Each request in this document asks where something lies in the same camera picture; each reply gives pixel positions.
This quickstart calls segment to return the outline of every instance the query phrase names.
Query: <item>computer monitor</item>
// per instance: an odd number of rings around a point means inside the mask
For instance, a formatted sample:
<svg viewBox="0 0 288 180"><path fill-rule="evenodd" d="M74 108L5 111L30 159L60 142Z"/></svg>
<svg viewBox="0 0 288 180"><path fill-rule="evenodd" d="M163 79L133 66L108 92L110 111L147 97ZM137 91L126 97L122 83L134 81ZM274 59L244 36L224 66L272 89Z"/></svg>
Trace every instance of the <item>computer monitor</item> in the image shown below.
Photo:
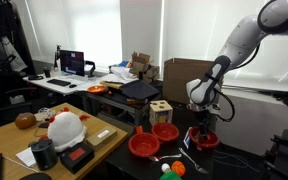
<svg viewBox="0 0 288 180"><path fill-rule="evenodd" d="M85 76L83 52L60 50L60 63L62 72Z"/></svg>

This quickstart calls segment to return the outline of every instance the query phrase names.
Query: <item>table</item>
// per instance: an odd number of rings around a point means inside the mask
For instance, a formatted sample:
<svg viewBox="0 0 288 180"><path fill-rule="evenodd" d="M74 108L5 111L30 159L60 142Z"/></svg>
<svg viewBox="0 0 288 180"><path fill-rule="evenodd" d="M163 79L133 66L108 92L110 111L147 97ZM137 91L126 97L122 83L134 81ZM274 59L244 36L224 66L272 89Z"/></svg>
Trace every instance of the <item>table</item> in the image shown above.
<svg viewBox="0 0 288 180"><path fill-rule="evenodd" d="M186 167L186 173L183 179L212 179L213 169L213 152L212 151L198 151L196 146L192 143L189 149L186 149L183 143L185 133L191 126L197 125L197 120L194 114L186 109L173 108L173 121L180 131L180 136L175 142L161 144L160 150L156 156L179 154L179 147L182 147L191 158L199 164L202 168L209 171L208 175L203 175L195 170L194 165L184 156L176 159L183 162ZM149 121L144 121L144 132L151 132L151 124ZM211 129L215 127L215 118L211 122ZM163 174L161 165L163 163L172 164L175 159L163 159L160 162L150 161L148 158L141 158L133 155L128 149L128 141L130 136L119 148L117 148L107 159L107 167L109 174L114 174L116 179L159 179Z"/></svg>
<svg viewBox="0 0 288 180"><path fill-rule="evenodd" d="M84 111L77 109L67 103L58 105L56 107L53 107L52 109L56 112L59 112L60 110L63 110L64 107L68 107L71 112L77 115L87 114ZM83 121L83 124L88 127L86 137L109 125L108 123L94 116L91 116L91 118ZM37 127L38 123L35 126L24 130L18 129L14 123L10 123L0 127L0 153L3 154L3 157L8 157L12 160L20 162L20 160L16 157L15 154L26 149L30 142L38 140L38 137L34 136ZM114 128L116 128L117 130L117 136L112 139L110 143L105 145L100 150L96 151L95 157L76 174L72 174L70 171L68 171L61 164L60 160L58 160L57 164L53 168L42 172L47 173L49 176L52 177L52 179L82 179L127 138L127 133L125 131L117 127ZM39 135L45 134L46 132L46 129L38 129L36 131L36 133ZM15 164L14 162L11 162L5 158L3 159L3 163L4 180L19 179L28 174L34 173L33 171L21 167L18 164Z"/></svg>
<svg viewBox="0 0 288 180"><path fill-rule="evenodd" d="M92 114L92 115L97 115L98 110L97 110L97 106L96 106L96 101L100 102L100 103L106 103L115 107L118 107L120 109L124 109L130 113L134 114L134 124L135 125L140 125L143 119L143 112L145 110L148 109L148 103L143 104L143 105L128 105L126 104L126 99L127 97L125 95L123 95L121 92L119 92L118 90L114 90L112 89L112 91L114 91L113 95L108 95L108 94L104 94L104 95L94 95L92 93L87 92L86 90L90 87L90 86L95 86L95 85L100 85L100 81L102 81L103 79L99 78L99 77L94 77L93 79L87 81L86 83L82 83L80 85L78 85L75 88L69 88L67 86L62 87L62 86L58 86L55 84L51 84L51 83L47 83L46 81L50 80L50 79L59 79L58 76L55 77L51 77L51 78L45 78L44 75L41 75L44 77L44 79L41 80L32 80L29 81L26 78L24 78L25 81L32 83L34 85L49 89L51 91L63 94L63 95L71 95L71 94L76 94L82 97L83 99L83 108L84 111ZM72 84L78 84L81 83L80 81L72 81Z"/></svg>

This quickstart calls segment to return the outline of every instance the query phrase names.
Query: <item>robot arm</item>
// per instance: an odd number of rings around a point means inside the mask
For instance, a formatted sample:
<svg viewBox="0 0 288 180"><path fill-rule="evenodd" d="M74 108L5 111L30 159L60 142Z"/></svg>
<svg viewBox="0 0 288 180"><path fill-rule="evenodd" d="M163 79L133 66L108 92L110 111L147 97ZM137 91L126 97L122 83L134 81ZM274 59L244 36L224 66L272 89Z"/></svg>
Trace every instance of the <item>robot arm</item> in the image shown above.
<svg viewBox="0 0 288 180"><path fill-rule="evenodd" d="M247 16L235 27L219 56L215 59L202 80L196 79L186 85L190 106L200 111L211 103L217 82L230 70L242 64L268 35L288 35L288 0L271 0L258 16Z"/></svg>

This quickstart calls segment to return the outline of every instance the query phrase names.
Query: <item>orange ball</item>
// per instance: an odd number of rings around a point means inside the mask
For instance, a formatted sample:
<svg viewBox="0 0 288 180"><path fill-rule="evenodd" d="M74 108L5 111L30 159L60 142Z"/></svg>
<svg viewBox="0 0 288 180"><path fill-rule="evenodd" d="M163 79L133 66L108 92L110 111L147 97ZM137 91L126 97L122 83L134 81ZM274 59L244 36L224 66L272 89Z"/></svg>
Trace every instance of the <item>orange ball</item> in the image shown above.
<svg viewBox="0 0 288 180"><path fill-rule="evenodd" d="M172 171L176 172L179 177L182 177L185 174L185 166L181 161L174 161L171 166Z"/></svg>

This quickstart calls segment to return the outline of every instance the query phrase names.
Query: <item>black box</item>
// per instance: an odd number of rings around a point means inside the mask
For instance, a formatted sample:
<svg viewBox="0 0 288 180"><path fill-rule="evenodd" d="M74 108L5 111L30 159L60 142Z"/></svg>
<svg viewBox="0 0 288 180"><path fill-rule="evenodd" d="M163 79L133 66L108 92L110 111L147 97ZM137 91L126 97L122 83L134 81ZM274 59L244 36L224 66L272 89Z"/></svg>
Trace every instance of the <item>black box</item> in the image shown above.
<svg viewBox="0 0 288 180"><path fill-rule="evenodd" d="M73 174L93 158L94 150L84 143L78 143L60 154L61 163Z"/></svg>

